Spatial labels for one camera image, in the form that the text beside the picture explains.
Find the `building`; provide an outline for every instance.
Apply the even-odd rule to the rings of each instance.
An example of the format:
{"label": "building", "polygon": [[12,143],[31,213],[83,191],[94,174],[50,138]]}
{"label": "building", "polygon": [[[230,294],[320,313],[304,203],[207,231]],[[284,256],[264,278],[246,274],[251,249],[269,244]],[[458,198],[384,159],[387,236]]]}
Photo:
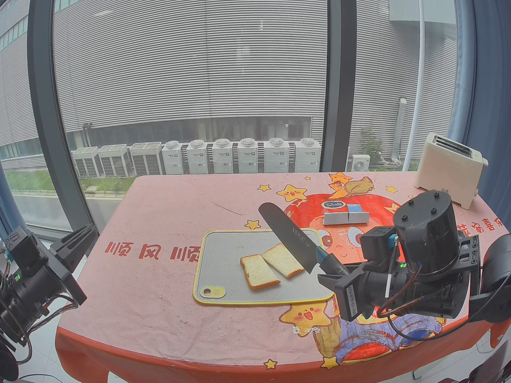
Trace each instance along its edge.
{"label": "building", "polygon": [[[410,10],[396,9],[403,1],[357,0],[352,153],[362,150],[361,130],[369,128],[390,156],[400,98],[407,101],[400,146],[406,150],[418,21],[407,16],[413,0],[406,0]],[[9,0],[0,8],[5,169],[44,167],[28,84],[29,2]],[[414,157],[428,132],[445,133],[449,124],[453,13],[427,17]],[[69,147],[220,137],[321,142],[327,23],[327,0],[55,0],[55,73]]]}

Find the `white toaster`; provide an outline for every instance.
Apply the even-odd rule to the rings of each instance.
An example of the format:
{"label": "white toaster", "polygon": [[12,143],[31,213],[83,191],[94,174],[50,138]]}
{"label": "white toaster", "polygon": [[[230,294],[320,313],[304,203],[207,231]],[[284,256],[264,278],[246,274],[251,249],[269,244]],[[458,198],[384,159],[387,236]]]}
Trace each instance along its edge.
{"label": "white toaster", "polygon": [[488,161],[481,152],[444,136],[430,133],[418,165],[416,188],[441,190],[469,209]]}

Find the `pole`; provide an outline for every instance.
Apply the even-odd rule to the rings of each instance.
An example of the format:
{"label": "pole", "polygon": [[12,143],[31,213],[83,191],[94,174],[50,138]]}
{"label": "pole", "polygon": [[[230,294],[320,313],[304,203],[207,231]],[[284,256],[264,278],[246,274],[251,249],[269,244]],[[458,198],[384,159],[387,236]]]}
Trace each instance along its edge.
{"label": "pole", "polygon": [[415,133],[417,132],[418,113],[421,106],[422,96],[422,82],[424,80],[424,2],[418,0],[418,16],[420,24],[419,36],[419,49],[418,49],[418,78],[417,78],[417,92],[415,94],[415,107],[413,109],[412,129],[410,131],[410,138],[408,139],[408,148],[406,149],[405,163],[403,163],[403,171],[407,172],[410,166],[410,159],[413,150],[413,141],[415,140]]}

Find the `blue label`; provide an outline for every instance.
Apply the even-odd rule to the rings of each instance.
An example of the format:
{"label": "blue label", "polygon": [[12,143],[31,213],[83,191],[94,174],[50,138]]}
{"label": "blue label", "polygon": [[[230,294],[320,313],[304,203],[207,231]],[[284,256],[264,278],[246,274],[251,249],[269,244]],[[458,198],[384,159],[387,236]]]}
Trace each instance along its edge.
{"label": "blue label", "polygon": [[321,205],[324,208],[334,209],[334,208],[342,208],[342,207],[346,206],[346,203],[344,201],[340,201],[340,200],[332,200],[332,201],[325,201]]}

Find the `table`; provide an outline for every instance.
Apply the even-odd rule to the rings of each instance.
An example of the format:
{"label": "table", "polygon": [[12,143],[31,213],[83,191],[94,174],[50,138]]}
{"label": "table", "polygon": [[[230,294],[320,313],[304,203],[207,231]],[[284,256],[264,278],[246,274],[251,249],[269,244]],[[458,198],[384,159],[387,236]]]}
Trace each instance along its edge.
{"label": "table", "polygon": [[[273,202],[299,226],[317,229],[341,261],[357,262],[358,234],[392,225],[397,208],[420,193],[414,178],[414,172],[137,178],[80,275],[88,299],[60,320],[55,345],[62,367],[86,383],[106,382],[108,371],[129,382],[373,383],[472,347],[491,324],[471,323],[417,344],[376,318],[341,320],[333,299],[239,307],[202,305],[192,296],[209,231],[267,229],[258,207]],[[370,222],[323,227],[322,203],[332,200],[360,204]],[[470,210],[454,209],[458,229],[479,234],[483,253],[508,232],[480,197]],[[313,320],[301,316],[305,310]],[[427,336],[467,313],[465,303],[456,320],[406,315],[395,322],[405,333]],[[507,327],[495,325],[494,344]]]}

